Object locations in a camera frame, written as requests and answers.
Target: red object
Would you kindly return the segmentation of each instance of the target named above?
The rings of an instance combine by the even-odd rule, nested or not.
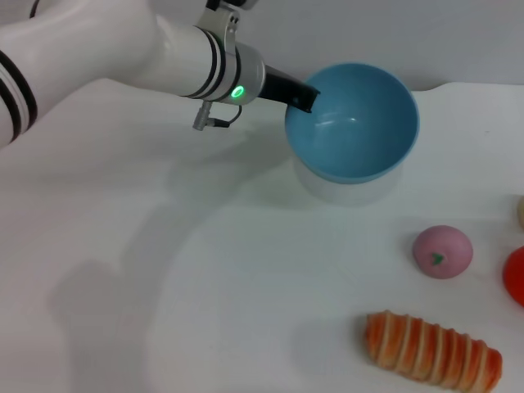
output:
[[[503,280],[509,295],[524,307],[524,247],[509,256],[504,266]]]

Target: green leaf sticker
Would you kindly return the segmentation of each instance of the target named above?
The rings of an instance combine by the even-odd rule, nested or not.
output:
[[[438,264],[441,264],[442,261],[444,260],[444,256],[441,255],[441,254],[437,254],[437,253],[433,253],[431,254],[431,256],[433,257],[433,266],[437,266]]]

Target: beige object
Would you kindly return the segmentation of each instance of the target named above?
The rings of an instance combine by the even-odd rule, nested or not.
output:
[[[409,315],[369,315],[364,340],[379,367],[414,381],[487,393],[502,376],[501,354],[484,341]]]
[[[524,229],[524,196],[518,202],[517,215],[518,215],[518,222],[521,225],[522,229]]]

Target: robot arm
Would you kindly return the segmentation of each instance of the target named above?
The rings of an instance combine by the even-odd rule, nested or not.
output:
[[[235,7],[255,3],[208,0],[198,24],[184,26],[155,16],[148,0],[39,0],[35,18],[0,29],[0,147],[101,78],[203,100],[208,110],[265,97],[310,111],[317,90],[236,42]],[[196,128],[208,114],[199,112]]]

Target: white tabletop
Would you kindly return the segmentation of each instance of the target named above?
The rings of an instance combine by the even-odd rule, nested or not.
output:
[[[368,361],[359,323],[384,309],[485,340],[504,357],[497,391],[520,390],[524,309],[501,269],[524,244],[524,87],[415,97],[398,184],[345,206],[299,181],[284,106],[199,133],[198,102],[108,81],[76,93],[0,154],[0,390],[438,391]],[[437,224],[475,247],[448,281],[409,257]]]

